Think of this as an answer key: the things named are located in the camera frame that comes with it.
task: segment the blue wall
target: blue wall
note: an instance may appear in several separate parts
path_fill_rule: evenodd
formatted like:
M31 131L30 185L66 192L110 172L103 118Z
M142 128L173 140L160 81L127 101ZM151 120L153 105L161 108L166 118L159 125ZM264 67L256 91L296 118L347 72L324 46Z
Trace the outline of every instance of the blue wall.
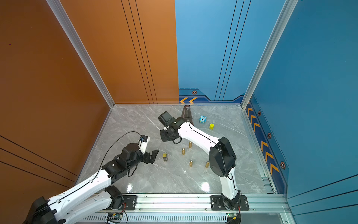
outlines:
M243 4L238 0L236 4L235 0L176 0L179 88L199 89L210 100L233 100L243 94L284 2L245 0Z
M357 223L357 8L298 1L254 92L289 166L298 224Z

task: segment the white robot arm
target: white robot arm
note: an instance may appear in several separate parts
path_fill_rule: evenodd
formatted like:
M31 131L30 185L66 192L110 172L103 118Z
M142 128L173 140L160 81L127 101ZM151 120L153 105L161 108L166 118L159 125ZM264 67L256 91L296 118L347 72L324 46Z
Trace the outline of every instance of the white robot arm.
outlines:
M210 136L179 117L174 119L168 112L158 118L164 125L160 130L162 141L185 138L202 148L209 155L210 167L220 178L222 199L226 208L234 210L241 199L235 189L235 153L227 138ZM73 224L92 213L111 207L121 208L124 201L121 192L110 186L140 162L154 163L159 150L146 152L150 137L141 135L139 143L130 143L122 153L103 165L88 179L73 188L45 200L35 200L23 224ZM96 196L94 193L104 189Z
M113 207L121 208L121 192L110 186L140 162L154 163L159 150L145 152L150 137L141 135L139 143L130 143L101 169L69 190L48 200L35 200L23 224L73 224L96 211ZM94 193L104 189L96 196Z
M181 117L173 118L168 112L162 113L158 119L164 125L164 130L160 130L162 141L174 143L177 138L185 138L209 155L210 168L220 178L225 207L230 210L237 208L241 193L235 188L236 155L229 140L225 137L219 139L208 135Z

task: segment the marble floor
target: marble floor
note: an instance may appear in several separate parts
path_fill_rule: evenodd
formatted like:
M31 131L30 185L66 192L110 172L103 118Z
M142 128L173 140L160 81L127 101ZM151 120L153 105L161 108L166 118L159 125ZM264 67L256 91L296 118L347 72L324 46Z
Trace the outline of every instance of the marble floor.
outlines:
M194 144L189 149L186 139L179 144L160 139L159 130L163 126L158 120L159 115L168 111L177 118L182 110L181 105L115 105L79 181L97 172L105 152L115 140L135 130L151 137L146 151L159 149L159 154L154 164L140 163L133 176L125 176L114 183L122 193L221 193L218 176L210 168L205 168L209 157L202 149ZM195 127L209 135L225 136L230 140L237 156L235 177L238 189L246 194L265 194L238 106L192 105L191 112ZM201 115L207 117L204 124L199 123ZM209 129L211 123L215 125L213 130ZM130 133L119 140L107 153L103 164L120 154L128 143L138 142L138 137L138 134ZM185 155L182 155L182 148L185 148ZM167 162L163 161L163 153L167 154ZM189 166L190 160L193 160L192 167Z

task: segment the small cube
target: small cube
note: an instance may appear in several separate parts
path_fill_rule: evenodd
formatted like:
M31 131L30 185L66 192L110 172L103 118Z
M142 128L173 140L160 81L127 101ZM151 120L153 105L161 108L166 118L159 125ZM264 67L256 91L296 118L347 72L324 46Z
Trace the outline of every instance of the small cube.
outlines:
M206 117L205 116L200 116L199 123L204 124L205 122L206 122Z

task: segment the orange wall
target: orange wall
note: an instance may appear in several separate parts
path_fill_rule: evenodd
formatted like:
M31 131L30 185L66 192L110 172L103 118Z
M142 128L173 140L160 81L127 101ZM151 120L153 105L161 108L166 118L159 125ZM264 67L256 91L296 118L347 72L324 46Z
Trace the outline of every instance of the orange wall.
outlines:
M178 103L174 0L61 0L115 103Z
M74 186L109 107L46 1L3 0L0 21L0 214L22 223Z

